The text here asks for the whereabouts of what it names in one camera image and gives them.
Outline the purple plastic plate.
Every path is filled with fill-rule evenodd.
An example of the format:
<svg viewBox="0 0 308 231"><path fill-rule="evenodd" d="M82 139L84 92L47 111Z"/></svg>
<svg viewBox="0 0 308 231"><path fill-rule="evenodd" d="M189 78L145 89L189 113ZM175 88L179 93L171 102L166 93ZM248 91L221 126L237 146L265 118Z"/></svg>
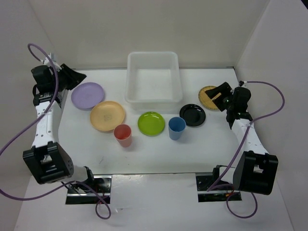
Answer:
<svg viewBox="0 0 308 231"><path fill-rule="evenodd" d="M90 110L105 98L105 91L101 85L87 82L77 86L72 94L73 105L81 110Z"/></svg>

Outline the orange plastic plate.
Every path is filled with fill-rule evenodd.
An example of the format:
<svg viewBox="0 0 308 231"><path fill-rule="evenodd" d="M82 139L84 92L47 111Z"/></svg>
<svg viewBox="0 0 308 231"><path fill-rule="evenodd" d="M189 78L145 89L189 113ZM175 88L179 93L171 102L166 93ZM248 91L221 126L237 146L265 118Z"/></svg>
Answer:
<svg viewBox="0 0 308 231"><path fill-rule="evenodd" d="M117 102L105 101L97 104L90 112L90 123L98 131L108 132L122 124L125 110Z"/></svg>

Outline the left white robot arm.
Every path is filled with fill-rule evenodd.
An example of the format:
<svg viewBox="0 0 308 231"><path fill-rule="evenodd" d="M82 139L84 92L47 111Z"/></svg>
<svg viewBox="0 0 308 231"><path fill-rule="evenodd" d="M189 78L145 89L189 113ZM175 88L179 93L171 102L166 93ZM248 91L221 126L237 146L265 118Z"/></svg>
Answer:
<svg viewBox="0 0 308 231"><path fill-rule="evenodd" d="M40 65L31 70L36 84L32 89L39 122L29 150L23 160L38 184L57 181L79 181L84 192L95 189L96 180L88 167L78 167L60 145L59 126L62 118L62 100L68 90L78 86L86 75L76 72L66 64L54 74L51 67Z"/></svg>

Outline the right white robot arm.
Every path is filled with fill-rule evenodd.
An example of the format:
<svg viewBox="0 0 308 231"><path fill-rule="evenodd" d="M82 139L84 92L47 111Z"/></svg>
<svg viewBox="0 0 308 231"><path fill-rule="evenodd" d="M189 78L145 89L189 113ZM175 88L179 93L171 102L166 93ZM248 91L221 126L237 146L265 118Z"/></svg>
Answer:
<svg viewBox="0 0 308 231"><path fill-rule="evenodd" d="M253 119L247 110L251 98L250 90L244 86L243 81L234 89L224 82L205 93L220 111L227 112L226 120L239 142L234 157L223 173L219 172L211 177L212 185L209 190L222 189L227 185L228 178L225 174L239 155L240 159L233 173L234 189L271 194L279 161L277 156L269 154L263 147L256 133L254 123L258 119Z"/></svg>

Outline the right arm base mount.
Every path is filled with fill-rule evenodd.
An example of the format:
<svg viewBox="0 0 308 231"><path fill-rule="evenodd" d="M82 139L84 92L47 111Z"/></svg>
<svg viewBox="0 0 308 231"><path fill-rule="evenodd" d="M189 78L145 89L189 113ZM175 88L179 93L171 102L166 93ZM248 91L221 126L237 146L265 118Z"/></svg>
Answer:
<svg viewBox="0 0 308 231"><path fill-rule="evenodd" d="M220 181L218 186L208 191L209 187L215 181L212 173L196 174L196 187L198 202L226 202L231 196L230 201L241 201L242 197L239 191L235 191L226 181Z"/></svg>

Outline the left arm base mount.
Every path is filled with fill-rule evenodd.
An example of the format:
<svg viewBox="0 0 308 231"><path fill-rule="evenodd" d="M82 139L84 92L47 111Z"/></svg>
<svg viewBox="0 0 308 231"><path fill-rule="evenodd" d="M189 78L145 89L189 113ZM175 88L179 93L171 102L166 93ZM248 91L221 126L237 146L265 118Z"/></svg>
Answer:
<svg viewBox="0 0 308 231"><path fill-rule="evenodd" d="M111 175L94 175L94 182L90 184L91 190L80 184L67 187L66 205L94 205L102 204L94 192L104 199L107 204L111 200Z"/></svg>

